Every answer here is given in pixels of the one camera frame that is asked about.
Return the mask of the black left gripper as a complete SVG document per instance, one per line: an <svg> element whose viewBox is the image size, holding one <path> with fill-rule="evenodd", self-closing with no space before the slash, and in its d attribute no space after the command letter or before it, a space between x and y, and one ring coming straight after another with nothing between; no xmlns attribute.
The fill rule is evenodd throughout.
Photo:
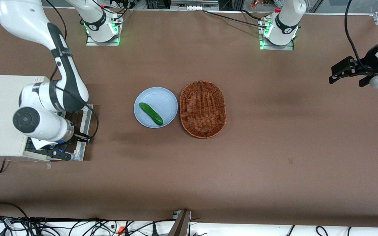
<svg viewBox="0 0 378 236"><path fill-rule="evenodd" d="M366 76L359 80L359 87L369 85L372 76L378 75L378 44L369 49L363 58L360 58L357 50L355 50L355 57L348 56L331 67L332 75L328 78L332 85L339 79L354 76Z"/></svg>

